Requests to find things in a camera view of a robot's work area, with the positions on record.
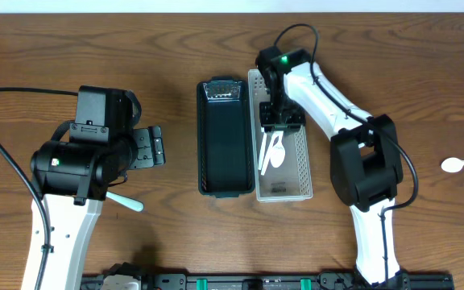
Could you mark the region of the white spoon angled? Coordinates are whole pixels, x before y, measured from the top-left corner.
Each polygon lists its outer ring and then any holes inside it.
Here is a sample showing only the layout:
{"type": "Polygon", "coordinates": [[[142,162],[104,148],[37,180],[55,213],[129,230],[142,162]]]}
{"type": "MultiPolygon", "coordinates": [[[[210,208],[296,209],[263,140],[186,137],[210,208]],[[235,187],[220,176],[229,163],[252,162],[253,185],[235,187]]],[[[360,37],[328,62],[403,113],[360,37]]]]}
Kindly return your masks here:
{"type": "Polygon", "coordinates": [[[283,137],[283,131],[276,131],[271,138],[269,162],[273,168],[279,168],[284,162],[286,151],[283,145],[283,137]]]}

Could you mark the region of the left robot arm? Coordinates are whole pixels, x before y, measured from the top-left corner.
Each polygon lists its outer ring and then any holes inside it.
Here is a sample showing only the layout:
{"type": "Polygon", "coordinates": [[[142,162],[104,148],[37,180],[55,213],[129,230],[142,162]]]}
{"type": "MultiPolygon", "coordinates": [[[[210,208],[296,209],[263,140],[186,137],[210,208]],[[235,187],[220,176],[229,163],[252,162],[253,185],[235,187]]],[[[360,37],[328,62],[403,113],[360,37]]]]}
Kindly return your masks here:
{"type": "Polygon", "coordinates": [[[24,289],[78,289],[108,189],[127,171],[165,164],[159,126],[139,129],[133,92],[82,85],[76,117],[31,157],[31,245],[24,289]]]}

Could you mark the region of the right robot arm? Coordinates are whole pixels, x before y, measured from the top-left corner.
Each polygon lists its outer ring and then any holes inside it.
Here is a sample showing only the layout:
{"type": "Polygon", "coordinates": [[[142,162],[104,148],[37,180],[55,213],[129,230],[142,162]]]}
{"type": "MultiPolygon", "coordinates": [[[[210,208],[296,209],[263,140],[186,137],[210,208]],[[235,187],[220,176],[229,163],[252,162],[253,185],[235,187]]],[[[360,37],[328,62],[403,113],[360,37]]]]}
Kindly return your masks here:
{"type": "Polygon", "coordinates": [[[394,122],[349,101],[304,49],[283,53],[273,45],[259,52],[255,64],[270,96],[259,106],[261,127],[267,133],[293,133],[309,116],[323,130],[333,189],[354,220],[357,273],[367,286],[391,287],[400,272],[392,212],[407,159],[394,122]]]}

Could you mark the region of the black plastic basket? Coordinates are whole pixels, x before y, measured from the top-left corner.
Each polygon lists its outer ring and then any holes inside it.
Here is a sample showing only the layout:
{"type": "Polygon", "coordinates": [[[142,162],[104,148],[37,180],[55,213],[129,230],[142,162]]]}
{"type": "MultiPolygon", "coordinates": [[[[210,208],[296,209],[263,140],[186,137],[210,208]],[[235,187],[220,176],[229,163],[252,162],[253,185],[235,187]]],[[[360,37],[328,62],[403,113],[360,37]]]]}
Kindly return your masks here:
{"type": "Polygon", "coordinates": [[[212,77],[197,84],[198,189],[215,198],[255,189],[247,83],[212,77]]]}

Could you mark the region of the white plastic spoon left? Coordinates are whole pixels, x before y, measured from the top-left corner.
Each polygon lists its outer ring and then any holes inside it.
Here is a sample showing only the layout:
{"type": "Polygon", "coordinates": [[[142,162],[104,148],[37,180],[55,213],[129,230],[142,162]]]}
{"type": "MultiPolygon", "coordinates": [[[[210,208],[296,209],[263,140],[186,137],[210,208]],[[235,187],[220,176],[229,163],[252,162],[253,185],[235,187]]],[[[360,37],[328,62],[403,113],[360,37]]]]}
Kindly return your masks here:
{"type": "Polygon", "coordinates": [[[141,201],[135,200],[133,198],[125,197],[123,195],[112,192],[107,192],[106,197],[135,212],[142,212],[144,210],[144,204],[141,201]]]}

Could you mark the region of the clear plastic basket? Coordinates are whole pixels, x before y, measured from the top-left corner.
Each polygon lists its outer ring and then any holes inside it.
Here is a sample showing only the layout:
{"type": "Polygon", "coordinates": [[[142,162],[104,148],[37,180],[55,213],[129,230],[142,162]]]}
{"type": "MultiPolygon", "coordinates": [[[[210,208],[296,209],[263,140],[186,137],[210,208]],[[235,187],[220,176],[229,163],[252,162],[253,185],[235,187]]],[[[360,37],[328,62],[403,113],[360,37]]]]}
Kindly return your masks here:
{"type": "Polygon", "coordinates": [[[272,139],[264,133],[260,124],[259,104],[270,100],[261,73],[251,69],[247,77],[252,143],[255,159],[256,197],[259,202],[303,201],[313,197],[312,178],[309,166],[307,135],[304,127],[297,132],[285,133],[279,139],[272,139]],[[275,168],[263,165],[263,159],[272,144],[281,142],[285,157],[275,168]]]}

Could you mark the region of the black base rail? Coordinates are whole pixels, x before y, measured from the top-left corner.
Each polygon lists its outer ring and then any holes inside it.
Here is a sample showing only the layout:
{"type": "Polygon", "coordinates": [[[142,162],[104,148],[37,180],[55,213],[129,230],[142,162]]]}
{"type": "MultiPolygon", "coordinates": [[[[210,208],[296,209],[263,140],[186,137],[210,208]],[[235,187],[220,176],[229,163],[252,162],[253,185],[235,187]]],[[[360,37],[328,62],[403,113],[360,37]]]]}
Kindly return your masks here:
{"type": "Polygon", "coordinates": [[[185,275],[147,273],[130,263],[116,263],[100,275],[85,275],[79,289],[137,290],[454,290],[451,274],[397,272],[387,282],[369,284],[358,271],[323,271],[317,275],[185,275]]]}

